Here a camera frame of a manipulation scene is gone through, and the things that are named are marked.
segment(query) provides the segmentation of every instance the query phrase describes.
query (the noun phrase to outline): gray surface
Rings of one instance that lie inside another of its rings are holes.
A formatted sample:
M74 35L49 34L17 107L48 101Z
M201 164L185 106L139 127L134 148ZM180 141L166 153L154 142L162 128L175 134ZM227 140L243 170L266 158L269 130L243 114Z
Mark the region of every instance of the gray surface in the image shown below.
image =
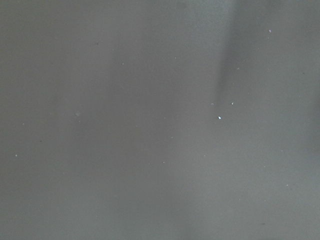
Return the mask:
M0 11L1 240L320 239L319 1Z

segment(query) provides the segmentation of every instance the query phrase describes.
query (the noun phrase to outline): smooth gray background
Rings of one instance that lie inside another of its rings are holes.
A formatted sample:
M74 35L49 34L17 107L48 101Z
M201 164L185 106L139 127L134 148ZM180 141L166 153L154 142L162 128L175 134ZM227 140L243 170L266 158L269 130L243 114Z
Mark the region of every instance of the smooth gray background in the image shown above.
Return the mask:
M0 27L1 240L320 239L320 1L2 0Z

